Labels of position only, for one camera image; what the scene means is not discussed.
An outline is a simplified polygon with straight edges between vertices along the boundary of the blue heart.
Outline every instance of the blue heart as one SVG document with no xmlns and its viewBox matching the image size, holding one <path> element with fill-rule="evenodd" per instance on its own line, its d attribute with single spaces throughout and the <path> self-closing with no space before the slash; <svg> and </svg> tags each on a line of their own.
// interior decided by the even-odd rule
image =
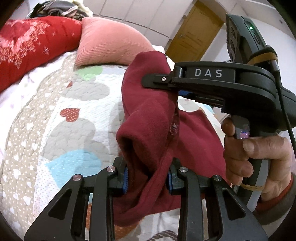
<svg viewBox="0 0 296 241">
<path fill-rule="evenodd" d="M 46 164 L 57 186 L 62 188 L 75 174 L 84 177 L 97 174 L 101 170 L 101 161 L 96 155 L 85 150 L 74 150 Z"/>
</svg>

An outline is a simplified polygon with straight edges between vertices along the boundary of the green heart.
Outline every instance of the green heart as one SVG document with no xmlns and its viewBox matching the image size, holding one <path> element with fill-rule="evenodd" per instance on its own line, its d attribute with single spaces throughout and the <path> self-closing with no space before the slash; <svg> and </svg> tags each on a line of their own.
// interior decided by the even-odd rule
<svg viewBox="0 0 296 241">
<path fill-rule="evenodd" d="M 102 66 L 89 66 L 76 71 L 79 76 L 88 81 L 103 72 Z"/>
</svg>

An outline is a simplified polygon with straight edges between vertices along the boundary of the red sleeve cuff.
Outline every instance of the red sleeve cuff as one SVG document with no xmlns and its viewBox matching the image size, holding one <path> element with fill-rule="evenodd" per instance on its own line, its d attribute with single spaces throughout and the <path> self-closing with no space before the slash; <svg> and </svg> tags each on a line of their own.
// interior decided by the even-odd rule
<svg viewBox="0 0 296 241">
<path fill-rule="evenodd" d="M 271 199 L 267 202 L 261 202 L 261 198 L 259 199 L 258 203 L 257 203 L 257 207 L 256 207 L 256 211 L 258 213 L 262 213 L 265 212 L 271 208 L 273 208 L 275 205 L 277 205 L 282 199 L 283 197 L 288 193 L 288 191 L 290 190 L 291 186 L 293 184 L 293 175 L 291 175 L 291 181 L 289 183 L 289 185 L 286 187 L 286 189 L 284 189 L 282 191 L 282 193 L 280 195 L 278 195 L 276 198 Z"/>
</svg>

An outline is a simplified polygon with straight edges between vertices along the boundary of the wooden door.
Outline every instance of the wooden door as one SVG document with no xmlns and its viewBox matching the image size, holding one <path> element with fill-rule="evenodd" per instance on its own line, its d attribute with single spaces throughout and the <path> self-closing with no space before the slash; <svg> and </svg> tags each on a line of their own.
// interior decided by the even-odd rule
<svg viewBox="0 0 296 241">
<path fill-rule="evenodd" d="M 175 63 L 199 61 L 223 25 L 207 6 L 197 1 L 184 20 L 166 55 Z"/>
</svg>

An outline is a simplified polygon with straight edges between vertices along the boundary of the hand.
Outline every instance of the hand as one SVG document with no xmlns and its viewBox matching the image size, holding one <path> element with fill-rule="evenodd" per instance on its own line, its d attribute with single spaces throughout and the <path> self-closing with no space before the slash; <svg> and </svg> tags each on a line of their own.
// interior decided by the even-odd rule
<svg viewBox="0 0 296 241">
<path fill-rule="evenodd" d="M 234 185 L 240 185 L 243 177 L 253 174 L 253 159 L 271 159 L 269 174 L 261 194 L 262 201 L 271 200 L 282 193 L 291 181 L 292 146 L 287 138 L 279 135 L 235 139 L 235 128 L 230 118 L 222 123 L 226 178 Z"/>
</svg>

